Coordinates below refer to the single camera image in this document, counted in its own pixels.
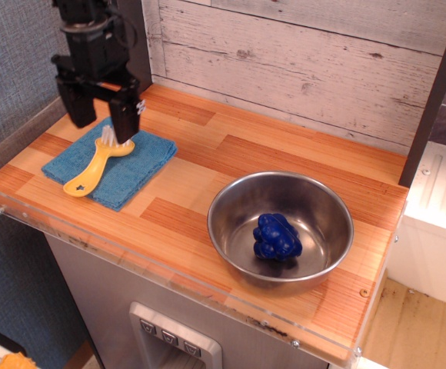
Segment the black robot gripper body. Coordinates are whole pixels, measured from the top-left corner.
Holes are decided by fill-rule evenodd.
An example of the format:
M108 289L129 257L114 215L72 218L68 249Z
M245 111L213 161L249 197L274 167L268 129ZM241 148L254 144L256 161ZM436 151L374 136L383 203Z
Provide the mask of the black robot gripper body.
M70 55L55 55L59 93L65 101L84 96L110 99L107 92L86 89L107 82L120 88L122 101L138 100L138 80L128 71L128 41L122 22L62 23Z

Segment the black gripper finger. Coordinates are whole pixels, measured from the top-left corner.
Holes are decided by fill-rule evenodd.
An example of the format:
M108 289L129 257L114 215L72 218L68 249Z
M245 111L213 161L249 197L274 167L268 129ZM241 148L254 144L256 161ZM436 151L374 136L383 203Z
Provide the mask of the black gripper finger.
M90 125L95 119L93 97L87 95L83 87L75 82L57 76L56 83L63 105L72 122L78 128Z
M119 144L124 144L138 133L140 103L135 89L117 91L108 103L116 140Z

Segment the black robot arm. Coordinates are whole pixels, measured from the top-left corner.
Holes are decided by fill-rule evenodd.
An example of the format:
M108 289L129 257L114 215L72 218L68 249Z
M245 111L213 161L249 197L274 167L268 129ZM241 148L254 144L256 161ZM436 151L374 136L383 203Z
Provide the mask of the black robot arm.
M126 23L107 1L53 1L62 20L68 55L54 55L56 84L72 122L79 128L97 116L94 100L108 103L118 143L139 130L139 80L128 70Z

